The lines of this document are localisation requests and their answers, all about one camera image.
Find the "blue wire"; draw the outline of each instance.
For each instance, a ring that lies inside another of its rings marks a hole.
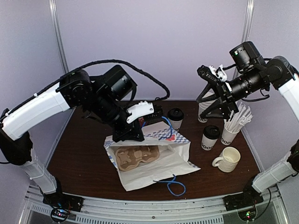
[[[171,131],[170,136],[168,138],[166,138],[166,139],[171,139],[171,137],[172,137],[172,125],[171,125],[171,123],[170,123],[170,121],[168,120],[167,117],[162,116],[162,118],[167,121],[167,123],[168,123],[168,125],[170,127],[170,131]]]
[[[62,206],[61,206],[61,203],[58,203],[58,205],[59,205],[60,207],[62,207]],[[60,212],[65,212],[65,211],[64,211],[63,209],[61,209]]]
[[[174,195],[174,196],[176,196],[176,197],[179,197],[179,196],[182,196],[184,193],[186,193],[186,186],[185,186],[183,183],[181,183],[181,182],[177,182],[177,181],[175,181],[176,178],[177,178],[177,177],[173,174],[173,179],[172,179],[171,181],[154,181],[154,182],[157,182],[157,183],[167,183],[167,188],[168,188],[169,192],[170,192],[172,195]],[[181,193],[181,194],[179,194],[179,195],[173,193],[172,190],[170,189],[170,185],[171,185],[172,183],[176,183],[176,184],[179,184],[179,185],[183,186],[183,188],[184,188],[184,192]]]

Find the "white wall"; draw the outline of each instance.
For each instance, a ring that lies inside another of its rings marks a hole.
[[[263,57],[284,56],[299,68],[299,2],[255,1],[250,40]],[[265,169],[285,155],[298,140],[299,122],[279,92],[266,101],[251,103],[254,118],[247,131]],[[259,97],[259,93],[250,96]],[[299,223],[299,178],[279,184],[292,224]]]
[[[48,1],[0,1],[0,110],[13,108],[63,74]],[[30,130],[42,161],[69,114]],[[0,161],[5,161],[0,152]],[[17,222],[28,178],[13,165],[0,165],[0,222]]]
[[[123,59],[149,72],[171,91],[171,99],[196,99],[206,85],[202,64],[233,64],[229,51],[240,43],[245,0],[63,0],[57,1],[70,69],[100,59]],[[112,65],[88,68],[103,74]],[[138,99],[165,92],[130,68]]]

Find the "metal frame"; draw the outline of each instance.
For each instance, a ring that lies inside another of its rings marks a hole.
[[[249,146],[249,149],[256,161],[256,164],[257,164],[257,167],[259,169],[260,172],[263,172],[265,171],[265,168],[263,167],[263,163],[261,161],[261,158],[259,157],[258,153],[257,153],[257,150],[256,150],[256,147],[254,146],[250,136],[249,136],[249,133],[246,129],[246,126],[244,126],[242,129],[241,129],[241,132],[247,142],[247,145]]]
[[[272,202],[280,224],[289,224],[288,216],[277,186],[271,188]],[[192,224],[192,223],[224,223],[223,216],[236,213],[226,211],[224,196],[201,199],[173,201],[121,201],[103,198],[85,197],[81,212],[73,212],[68,221],[79,224]],[[267,204],[269,193],[263,193]],[[42,203],[43,196],[35,185],[30,185],[19,224],[26,224],[32,211],[49,215],[51,207]]]
[[[61,38],[58,14],[57,14],[57,8],[56,8],[56,0],[49,0],[49,5],[50,5],[50,12],[51,12],[51,17],[52,17],[52,21],[53,21],[53,26],[54,26],[54,30],[55,30],[61,65],[64,70],[64,73],[67,73],[67,72],[69,72],[69,68],[68,68],[67,61],[66,61],[64,46],[62,44],[62,38]]]
[[[252,19],[253,19],[253,9],[254,9],[254,0],[247,0],[247,10],[245,14],[245,21],[244,21],[241,43],[248,41],[249,39]],[[238,70],[235,69],[233,78],[236,78],[237,76],[238,76]]]

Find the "paper coffee cup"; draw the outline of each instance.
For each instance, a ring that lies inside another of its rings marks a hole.
[[[211,150],[219,137],[220,130],[217,126],[206,126],[202,134],[201,147],[206,151]]]
[[[179,131],[184,119],[183,111],[179,108],[173,108],[168,111],[167,117],[171,123],[172,128],[176,131]]]
[[[223,133],[221,136],[221,142],[223,145],[228,146],[230,143],[232,143],[232,141],[235,139],[235,137],[237,136],[238,132],[230,132],[226,129],[226,127],[224,127],[223,129]]]
[[[232,172],[241,159],[240,152],[233,147],[226,147],[219,157],[212,162],[213,167],[218,167],[219,170],[225,173]]]
[[[205,110],[205,108],[203,108],[200,104],[199,104],[199,108],[198,108],[198,116],[197,119],[199,122],[201,123],[206,123],[207,122],[207,118],[201,118],[200,114]]]

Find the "paper bag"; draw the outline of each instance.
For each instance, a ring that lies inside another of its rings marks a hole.
[[[197,170],[199,167],[190,163],[190,141],[183,135],[172,130],[164,122],[159,122],[142,128],[145,140],[138,141],[112,141],[112,136],[106,137],[104,148],[115,166],[120,181],[126,191],[144,188],[154,181],[173,177],[173,175],[185,175]],[[136,168],[123,172],[118,169],[115,152],[123,146],[158,146],[160,156],[151,163],[140,163]]]

